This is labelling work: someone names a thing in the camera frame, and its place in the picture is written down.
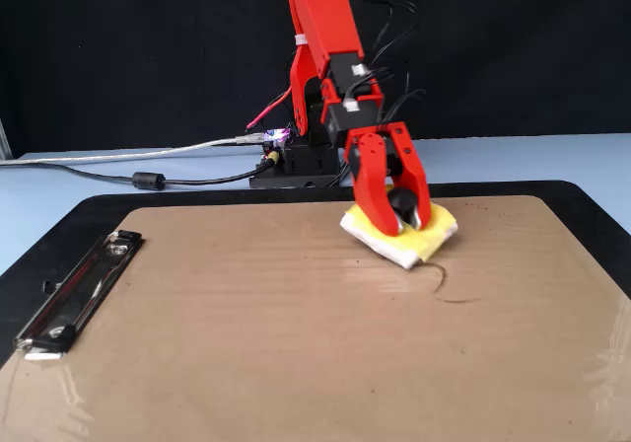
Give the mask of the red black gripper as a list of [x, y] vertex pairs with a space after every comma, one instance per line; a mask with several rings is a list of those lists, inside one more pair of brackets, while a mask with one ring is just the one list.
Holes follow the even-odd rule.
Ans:
[[421, 162], [402, 121], [348, 131], [344, 159], [354, 176], [357, 205], [384, 235], [400, 233], [399, 220], [386, 192], [386, 177], [399, 177], [405, 189], [403, 221], [420, 230], [431, 219], [429, 188]]

